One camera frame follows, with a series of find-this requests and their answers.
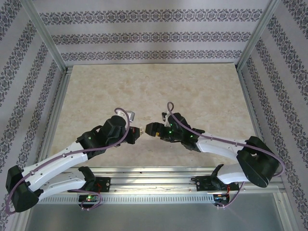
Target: beige marble surface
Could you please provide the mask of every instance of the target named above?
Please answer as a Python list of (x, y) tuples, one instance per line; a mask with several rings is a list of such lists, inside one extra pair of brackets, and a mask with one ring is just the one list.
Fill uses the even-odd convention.
[[(254, 135), (234, 64), (75, 65), (51, 154), (104, 124), (116, 107), (136, 113), (135, 127), (162, 122), (168, 101), (193, 128), (234, 139)], [(122, 144), (81, 166), (215, 167), (220, 163), (232, 161), (144, 134), (135, 145)]]

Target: perforated metal strip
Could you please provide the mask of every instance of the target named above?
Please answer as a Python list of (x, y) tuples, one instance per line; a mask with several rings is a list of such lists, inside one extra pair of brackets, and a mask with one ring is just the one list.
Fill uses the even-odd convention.
[[(78, 196), (54, 195), (47, 197), (39, 204), (71, 205), (77, 204)], [(213, 203), (214, 197), (211, 194), (158, 194), (158, 195), (104, 195), (104, 204), (207, 204)]]

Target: patterned wallpaper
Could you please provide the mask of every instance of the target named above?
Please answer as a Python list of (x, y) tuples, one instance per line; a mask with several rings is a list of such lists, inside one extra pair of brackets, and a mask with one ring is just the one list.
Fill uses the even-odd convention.
[(36, 0), (67, 65), (236, 62), (269, 0)]
[(62, 76), (17, 0), (0, 0), (0, 231), (13, 216), (4, 212), (10, 167), (35, 162)]
[(308, 6), (282, 1), (242, 70), (263, 139), (286, 163), (283, 180), (308, 230)]

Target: metal corner post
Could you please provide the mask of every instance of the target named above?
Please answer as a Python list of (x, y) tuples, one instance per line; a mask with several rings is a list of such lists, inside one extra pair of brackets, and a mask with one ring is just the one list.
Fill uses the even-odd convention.
[(22, 213), (16, 213), (13, 218), (11, 231), (25, 231), (28, 219), (30, 217), (31, 209)]
[(58, 124), (58, 121), (59, 121), (62, 105), (63, 105), (63, 102), (64, 102), (66, 90), (67, 90), (67, 87), (68, 87), (68, 82), (69, 82), (69, 79), (71, 77), (71, 73), (72, 73), (71, 67), (68, 68), (68, 70), (63, 73), (64, 76), (61, 79), (60, 88), (59, 88), (59, 91), (57, 93), (55, 104), (54, 104), (52, 112), (51, 112), (51, 121), (50, 121), (50, 123), (48, 124), (48, 127), (47, 127), (47, 131), (46, 131), (47, 135), (46, 135), (45, 140), (43, 141), (41, 152), (40, 152), (39, 158), (38, 158), (38, 162), (46, 159), (49, 155), (51, 145), (52, 145), (52, 141), (53, 141), (53, 138), (54, 138), (54, 135), (55, 135), (55, 132), (56, 132), (56, 128), (57, 128), (57, 124)]
[(259, 40), (262, 32), (264, 31), (266, 25), (268, 24), (270, 18), (272, 17), (272, 15), (274, 14), (278, 4), (280, 3), (281, 0), (270, 0), (270, 2), (268, 3), (266, 9), (264, 10), (258, 25), (256, 26), (254, 32), (252, 33), (247, 45), (245, 46), (241, 57), (237, 63), (237, 68), (236, 70), (238, 72), (240, 72), (243, 68), (243, 66), (245, 65), (245, 63), (247, 62), (252, 50), (254, 49), (257, 41)]
[(28, 16), (30, 17), (33, 25), (37, 29), (39, 35), (41, 36), (42, 40), (46, 44), (49, 52), (51, 53), (53, 59), (57, 63), (58, 67), (61, 69), (61, 72), (64, 73), (66, 70), (65, 62), (58, 51), (56, 44), (52, 40), (45, 24), (43, 23), (39, 13), (37, 12), (34, 3), (32, 0), (20, 0), (22, 6), (24, 7), (25, 11), (27, 12)]
[(287, 193), (274, 193), (274, 199), (284, 230), (299, 231)]
[(245, 85), (241, 71), (237, 71), (237, 75), (239, 77), (239, 81), (240, 81), (240, 84), (241, 84), (241, 87), (242, 87), (243, 95), (244, 95), (244, 98), (245, 98), (245, 101), (246, 101), (247, 109), (248, 109), (248, 112), (249, 112), (249, 115), (250, 115), (252, 126), (254, 127), (255, 134), (256, 134), (256, 136), (258, 136), (262, 140), (263, 138), (262, 138), (261, 130), (259, 128), (259, 124), (257, 122), (257, 117), (256, 117), (256, 114), (255, 114), (254, 108), (252, 106), (252, 103), (250, 101), (248, 90), (247, 90), (247, 87)]

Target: black bracket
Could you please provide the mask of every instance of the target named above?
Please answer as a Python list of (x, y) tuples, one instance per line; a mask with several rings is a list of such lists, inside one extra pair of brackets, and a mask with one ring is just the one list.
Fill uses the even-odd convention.
[[(110, 190), (110, 177), (96, 177), (96, 181), (89, 191), (96, 192), (96, 193), (107, 193)], [(84, 208), (91, 208), (94, 203), (99, 201), (99, 197), (96, 195), (90, 195), (90, 199), (88, 198), (89, 195), (80, 195), (78, 197), (78, 205), (81, 207), (81, 203), (83, 203)]]
[[(201, 191), (227, 191), (228, 185), (224, 184), (217, 178), (217, 173), (223, 165), (218, 165), (211, 176), (197, 176), (191, 178), (192, 181), (196, 182), (197, 192)], [(229, 184), (230, 191), (238, 191), (238, 183)]]

